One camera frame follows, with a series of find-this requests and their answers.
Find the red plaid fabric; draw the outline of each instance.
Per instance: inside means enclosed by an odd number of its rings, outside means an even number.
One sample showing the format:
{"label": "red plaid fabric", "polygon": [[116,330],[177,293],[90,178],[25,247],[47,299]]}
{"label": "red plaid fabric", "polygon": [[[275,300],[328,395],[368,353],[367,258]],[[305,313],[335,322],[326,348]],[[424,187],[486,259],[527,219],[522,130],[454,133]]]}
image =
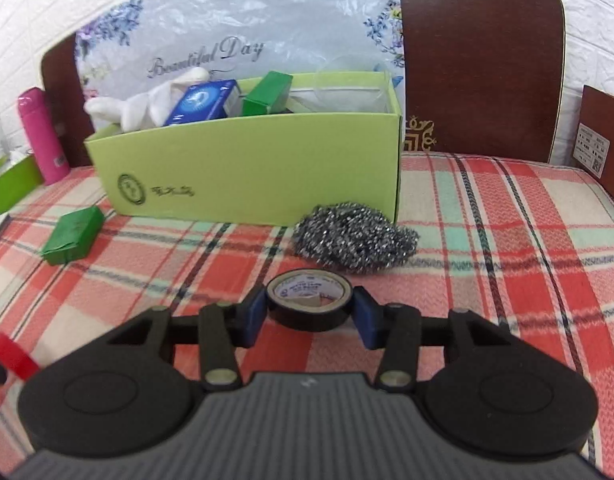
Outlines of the red plaid fabric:
{"label": "red plaid fabric", "polygon": [[[584,374],[600,415],[584,449],[614,475],[614,203],[582,171],[482,156],[402,159],[400,222],[421,235],[400,269],[349,276],[380,302],[427,316],[471,308]],[[100,206],[105,225],[90,255],[50,267],[37,255],[58,218]],[[0,240],[0,331],[42,365],[155,304],[194,314],[239,301],[256,282],[308,266],[290,250],[291,229],[117,216],[92,169],[73,170],[12,211]],[[254,370],[362,370],[381,352],[362,347],[349,321],[328,333],[294,332],[267,320],[257,345],[237,351]],[[193,348],[175,363],[197,376]],[[419,378],[442,364],[423,349]],[[21,382],[0,387],[0,469],[31,452],[16,413]]]}

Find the lime green storage box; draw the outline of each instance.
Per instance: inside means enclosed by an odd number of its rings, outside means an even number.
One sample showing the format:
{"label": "lime green storage box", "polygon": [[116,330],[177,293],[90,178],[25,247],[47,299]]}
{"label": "lime green storage box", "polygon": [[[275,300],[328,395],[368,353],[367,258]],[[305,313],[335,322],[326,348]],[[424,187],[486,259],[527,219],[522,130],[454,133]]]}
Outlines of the lime green storage box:
{"label": "lime green storage box", "polygon": [[[0,158],[0,168],[6,162],[6,156]],[[9,211],[42,183],[43,176],[32,155],[14,164],[0,176],[0,214]]]}
{"label": "lime green storage box", "polygon": [[[332,73],[332,86],[383,84],[377,72]],[[239,81],[244,94],[260,78]],[[292,96],[313,88],[296,74]],[[227,118],[85,140],[117,213],[288,226],[317,205],[354,201],[396,219],[401,110]]]}
{"label": "lime green storage box", "polygon": [[85,258],[104,221],[102,211],[96,206],[61,216],[40,255],[50,265]]}

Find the pink thermos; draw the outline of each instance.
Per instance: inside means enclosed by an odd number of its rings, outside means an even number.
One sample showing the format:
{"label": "pink thermos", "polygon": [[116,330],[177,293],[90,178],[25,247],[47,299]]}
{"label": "pink thermos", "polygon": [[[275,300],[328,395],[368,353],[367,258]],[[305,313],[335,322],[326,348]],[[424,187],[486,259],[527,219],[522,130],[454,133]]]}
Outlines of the pink thermos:
{"label": "pink thermos", "polygon": [[70,167],[49,117],[45,93],[35,87],[23,92],[18,98],[18,114],[46,186],[58,182]]}

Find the black electrical tape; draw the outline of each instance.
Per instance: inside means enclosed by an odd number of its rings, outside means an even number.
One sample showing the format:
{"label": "black electrical tape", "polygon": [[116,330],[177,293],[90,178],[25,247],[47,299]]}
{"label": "black electrical tape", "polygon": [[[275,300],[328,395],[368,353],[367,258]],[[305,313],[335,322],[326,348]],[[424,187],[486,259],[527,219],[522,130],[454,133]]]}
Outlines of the black electrical tape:
{"label": "black electrical tape", "polygon": [[287,328],[325,332],[349,317],[352,293],[351,284],[334,272],[290,270],[267,284],[269,315]]}

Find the blue box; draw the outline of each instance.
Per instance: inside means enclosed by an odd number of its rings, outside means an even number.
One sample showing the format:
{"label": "blue box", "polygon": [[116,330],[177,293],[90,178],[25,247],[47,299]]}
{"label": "blue box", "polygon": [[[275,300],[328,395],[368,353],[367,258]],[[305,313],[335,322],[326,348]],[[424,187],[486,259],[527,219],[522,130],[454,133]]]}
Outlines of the blue box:
{"label": "blue box", "polygon": [[235,79],[190,86],[174,107],[165,126],[225,119],[237,115],[241,89]]}

